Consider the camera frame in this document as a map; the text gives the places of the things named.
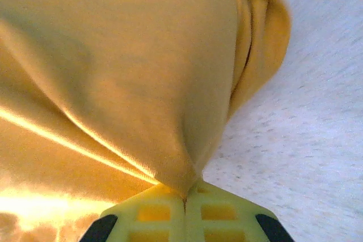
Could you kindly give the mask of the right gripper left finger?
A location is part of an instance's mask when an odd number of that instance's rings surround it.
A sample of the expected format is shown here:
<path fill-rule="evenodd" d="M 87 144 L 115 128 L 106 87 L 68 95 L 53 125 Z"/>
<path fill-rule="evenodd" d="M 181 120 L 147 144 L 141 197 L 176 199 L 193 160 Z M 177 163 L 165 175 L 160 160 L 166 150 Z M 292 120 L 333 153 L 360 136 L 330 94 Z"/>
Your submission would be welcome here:
<path fill-rule="evenodd" d="M 82 241 L 184 241 L 185 209 L 180 196 L 156 185 L 103 211 Z"/>

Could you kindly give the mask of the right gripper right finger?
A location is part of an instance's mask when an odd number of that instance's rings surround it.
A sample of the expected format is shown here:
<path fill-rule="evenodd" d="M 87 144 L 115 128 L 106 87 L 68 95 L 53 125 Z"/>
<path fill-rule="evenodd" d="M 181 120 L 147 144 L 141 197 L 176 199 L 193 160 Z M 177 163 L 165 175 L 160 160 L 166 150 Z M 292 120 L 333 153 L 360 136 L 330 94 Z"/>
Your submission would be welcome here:
<path fill-rule="evenodd" d="M 186 241 L 293 241 L 270 210 L 205 181 L 190 189 L 185 205 Z"/>

